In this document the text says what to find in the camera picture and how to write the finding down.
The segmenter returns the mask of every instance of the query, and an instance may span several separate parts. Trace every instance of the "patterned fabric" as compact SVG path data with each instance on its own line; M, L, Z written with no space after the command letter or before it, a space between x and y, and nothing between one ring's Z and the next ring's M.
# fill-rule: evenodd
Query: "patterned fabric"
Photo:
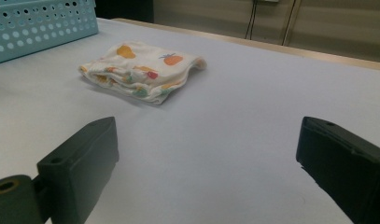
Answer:
M103 88L159 105L171 91L186 83L192 67L205 69L206 62L187 53L125 42L78 70Z

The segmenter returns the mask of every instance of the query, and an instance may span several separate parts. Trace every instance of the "basket hole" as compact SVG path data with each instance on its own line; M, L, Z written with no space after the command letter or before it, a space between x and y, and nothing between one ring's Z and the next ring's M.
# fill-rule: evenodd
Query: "basket hole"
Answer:
M11 28L11 29L15 28L15 23L13 23L12 21L9 21L8 22L8 27Z
M6 29L6 26L3 23L0 23L0 30L3 31Z
M24 20L20 20L20 21L18 21L18 25L19 25L19 26L24 26L24 24L25 24L25 23L24 23Z
M22 30L21 33L22 33L23 35L29 35L29 31L26 30L26 29Z
M14 16L19 17L21 15L21 12L17 9L14 9L13 11Z
M2 37L3 37L3 39L5 39L5 40L9 40L9 35L8 35L8 34L2 34Z
M0 45L0 52L3 52L3 51L4 51L4 47Z
M14 31L14 32L12 33L12 35L13 35L14 37L18 38L18 37L19 37L19 32Z
M19 47L23 47L23 46L24 46L24 43L23 43L23 41L18 40L17 45L18 45Z
M14 49L14 45L13 45L12 43L8 43L8 44L7 44L7 48L9 48L9 49Z

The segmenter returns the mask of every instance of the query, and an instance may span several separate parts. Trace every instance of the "orange fruit print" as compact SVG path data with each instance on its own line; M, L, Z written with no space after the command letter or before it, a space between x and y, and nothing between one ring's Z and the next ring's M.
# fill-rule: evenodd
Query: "orange fruit print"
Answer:
M120 46L120 48L117 49L117 54L127 59L133 59L136 57L136 55L132 52L132 49L126 45Z
M175 65L181 61L183 61L183 57L173 54L166 54L161 56L163 58L163 62L166 63L167 65Z

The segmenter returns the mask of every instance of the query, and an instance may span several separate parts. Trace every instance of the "screw hole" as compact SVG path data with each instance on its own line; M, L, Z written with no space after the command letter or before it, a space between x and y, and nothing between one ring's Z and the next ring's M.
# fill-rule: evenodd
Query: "screw hole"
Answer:
M10 192L14 190L18 185L19 181L17 179L6 180L0 184L0 194Z
M11 29L15 28L15 24L12 21L9 21L8 22L8 27L11 28Z
M0 191L6 191L6 190L14 187L14 185L15 185L14 182L6 182L6 183L0 185Z
M13 13L16 17L19 17L21 15L21 12L18 10L13 10Z
M0 23L0 30L3 31L6 29L6 26L3 23Z
M4 47L0 45L0 52L3 52L3 51L4 51Z
M2 37L3 37L3 39L5 39L5 40L9 40L9 35L8 35L8 34L3 34Z
M14 37L16 37L16 38L18 38L18 37L20 36L19 33L16 32L16 31L14 31L14 32L12 33L12 35L13 35Z
M18 25L19 25L19 26L24 26L24 25L25 25L24 20L20 20L20 21L18 21Z
M18 44L19 47L23 47L24 46L24 43L21 40L18 40L17 44Z
M63 161L62 158L55 158L55 159L51 160L50 162L51 163L59 163L59 162L62 162L62 161Z

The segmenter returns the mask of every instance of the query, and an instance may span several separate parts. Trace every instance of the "cable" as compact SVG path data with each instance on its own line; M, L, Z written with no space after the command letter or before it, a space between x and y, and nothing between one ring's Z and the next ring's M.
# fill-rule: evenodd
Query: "cable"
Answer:
M254 20L256 19L257 3L258 3L258 0L253 0L253 7L251 9L251 16L250 16L250 21L248 22L248 25L247 25L245 39L247 39L248 30L250 30L250 40L253 36L253 27L254 27Z

